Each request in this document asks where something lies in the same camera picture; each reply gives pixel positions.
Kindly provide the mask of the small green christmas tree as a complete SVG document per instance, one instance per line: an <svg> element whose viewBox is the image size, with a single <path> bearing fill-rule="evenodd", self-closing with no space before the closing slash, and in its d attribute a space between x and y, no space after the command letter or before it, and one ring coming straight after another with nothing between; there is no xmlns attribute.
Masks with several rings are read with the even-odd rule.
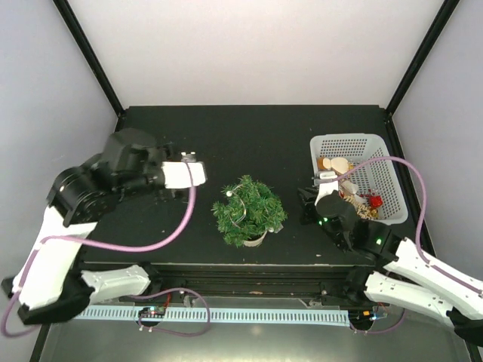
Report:
<svg viewBox="0 0 483 362"><path fill-rule="evenodd" d="M223 241L235 247L257 246L268 233L279 232L288 218L279 196L249 175L222 190L225 201L213 203L211 212Z"/></svg>

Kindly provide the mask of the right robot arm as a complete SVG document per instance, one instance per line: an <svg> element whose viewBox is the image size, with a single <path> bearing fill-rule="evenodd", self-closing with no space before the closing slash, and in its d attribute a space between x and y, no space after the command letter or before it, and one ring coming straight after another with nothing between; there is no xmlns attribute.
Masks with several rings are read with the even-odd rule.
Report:
<svg viewBox="0 0 483 362"><path fill-rule="evenodd" d="M383 302L437 320L461 339L482 345L482 282L421 250L378 221L362 219L337 191L298 189L302 220L316 223L344 253L370 265L351 271L343 285L348 302Z"/></svg>

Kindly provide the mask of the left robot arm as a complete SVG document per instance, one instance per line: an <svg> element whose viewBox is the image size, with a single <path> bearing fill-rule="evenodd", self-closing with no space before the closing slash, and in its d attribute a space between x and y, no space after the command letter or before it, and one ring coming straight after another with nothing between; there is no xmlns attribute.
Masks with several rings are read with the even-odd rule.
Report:
<svg viewBox="0 0 483 362"><path fill-rule="evenodd" d="M3 281L26 326L63 323L88 306L123 296L157 299L162 283L148 263L110 271L78 267L84 246L122 253L147 253L171 243L187 226L196 189L205 183L205 166L192 152L160 144L150 134L127 128L111 133L102 152L60 173L48 193L42 225L18 274ZM98 222L132 198L155 195L188 204L176 229L166 238L141 247L90 239Z"/></svg>

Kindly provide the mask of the white bulb string lights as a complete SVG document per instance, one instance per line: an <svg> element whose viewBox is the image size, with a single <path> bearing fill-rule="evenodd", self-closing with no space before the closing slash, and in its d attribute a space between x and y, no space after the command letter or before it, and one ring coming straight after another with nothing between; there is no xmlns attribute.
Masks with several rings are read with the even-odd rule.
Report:
<svg viewBox="0 0 483 362"><path fill-rule="evenodd" d="M288 215L280 197L264 183L243 179L226 190L226 197L233 225L247 229L252 235L278 233L283 229Z"/></svg>

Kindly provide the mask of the white plastic basket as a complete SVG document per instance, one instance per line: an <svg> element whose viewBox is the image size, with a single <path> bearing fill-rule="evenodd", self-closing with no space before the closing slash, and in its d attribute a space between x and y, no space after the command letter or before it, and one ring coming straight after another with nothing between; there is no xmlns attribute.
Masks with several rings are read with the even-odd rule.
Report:
<svg viewBox="0 0 483 362"><path fill-rule="evenodd" d="M315 136L310 140L312 168L318 171L317 159L341 157L356 166L366 160L388 156L383 138L371 133L335 133ZM358 186L358 199L370 204L370 196L379 196L382 205L377 208L379 221L387 225L402 224L408 218L408 209L391 161L377 161L362 167L349 176Z"/></svg>

